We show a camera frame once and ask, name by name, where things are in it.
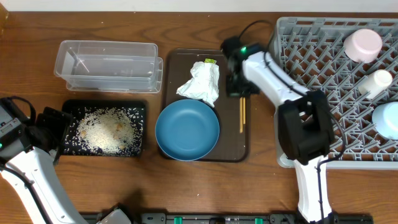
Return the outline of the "light blue bowl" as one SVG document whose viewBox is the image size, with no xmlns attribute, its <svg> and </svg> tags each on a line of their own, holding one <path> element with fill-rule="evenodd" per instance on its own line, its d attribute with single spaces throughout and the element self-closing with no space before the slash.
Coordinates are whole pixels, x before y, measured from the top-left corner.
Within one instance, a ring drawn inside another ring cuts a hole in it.
<svg viewBox="0 0 398 224">
<path fill-rule="evenodd" d="M 373 111 L 372 122 L 384 138 L 397 140 L 397 102 L 379 105 Z"/>
</svg>

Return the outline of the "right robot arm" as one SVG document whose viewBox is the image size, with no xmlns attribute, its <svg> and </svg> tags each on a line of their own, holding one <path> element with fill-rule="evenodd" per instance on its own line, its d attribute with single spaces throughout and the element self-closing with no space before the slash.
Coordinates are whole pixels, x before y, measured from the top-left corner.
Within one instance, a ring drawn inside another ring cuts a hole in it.
<svg viewBox="0 0 398 224">
<path fill-rule="evenodd" d="M 326 95 L 295 82 L 274 60 L 268 47 L 245 45 L 240 35 L 225 39 L 220 50 L 230 74 L 226 92 L 246 97 L 263 92 L 275 106 L 275 136 L 287 159 L 294 163 L 298 212 L 306 223 L 331 223 L 324 164 L 339 122 L 330 112 Z"/>
</svg>

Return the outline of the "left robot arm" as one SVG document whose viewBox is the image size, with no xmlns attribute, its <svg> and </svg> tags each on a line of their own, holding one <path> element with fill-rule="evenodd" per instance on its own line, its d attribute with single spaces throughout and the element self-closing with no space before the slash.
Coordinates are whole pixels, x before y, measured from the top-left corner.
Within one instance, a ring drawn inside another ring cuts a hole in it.
<svg viewBox="0 0 398 224">
<path fill-rule="evenodd" d="M 24 98 L 1 98 L 1 177 L 17 192 L 33 223 L 86 223 L 60 184 L 49 151 L 58 139 L 36 126 Z"/>
</svg>

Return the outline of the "cream white cup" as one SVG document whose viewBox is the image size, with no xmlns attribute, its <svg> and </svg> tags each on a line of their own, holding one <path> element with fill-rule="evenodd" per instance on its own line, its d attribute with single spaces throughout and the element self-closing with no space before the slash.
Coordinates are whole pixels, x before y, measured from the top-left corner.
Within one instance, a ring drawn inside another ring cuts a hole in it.
<svg viewBox="0 0 398 224">
<path fill-rule="evenodd" d="M 358 90 L 361 95 L 366 95 L 372 100 L 392 83 L 392 75 L 387 70 L 376 70 L 359 84 Z"/>
</svg>

